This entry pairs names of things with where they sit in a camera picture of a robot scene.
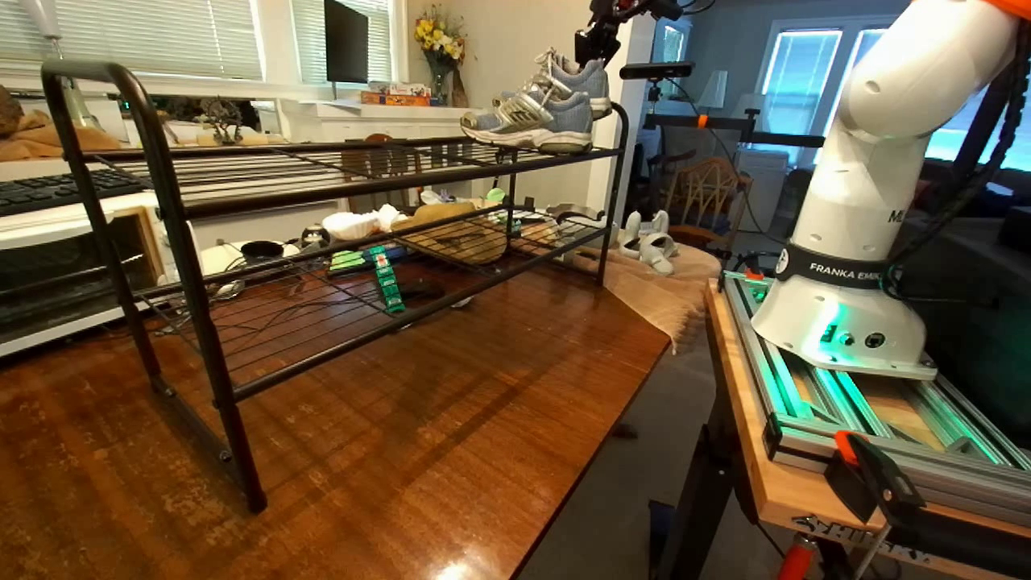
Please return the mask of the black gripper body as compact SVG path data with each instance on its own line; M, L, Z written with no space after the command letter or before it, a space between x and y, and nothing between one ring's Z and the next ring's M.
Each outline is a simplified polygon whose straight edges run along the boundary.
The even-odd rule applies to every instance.
M620 51L620 24L638 9L638 0L590 0L590 22L573 34L573 58L579 63L610 61Z

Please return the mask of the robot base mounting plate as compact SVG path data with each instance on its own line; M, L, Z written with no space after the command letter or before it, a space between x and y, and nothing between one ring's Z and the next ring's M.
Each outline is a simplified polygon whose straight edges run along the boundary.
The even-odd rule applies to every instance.
M927 383L813 367L750 327L768 281L723 275L709 317L747 478L774 524L947 572L1031 580L1031 455L945 375ZM839 430L882 450L923 504L853 514L825 479Z

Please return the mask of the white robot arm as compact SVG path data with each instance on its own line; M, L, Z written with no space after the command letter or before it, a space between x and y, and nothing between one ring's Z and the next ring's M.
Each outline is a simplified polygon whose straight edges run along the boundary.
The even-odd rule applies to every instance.
M1017 72L1028 0L909 0L848 73L830 127L750 327L813 367L935 381L925 322L890 293L890 250L927 139Z

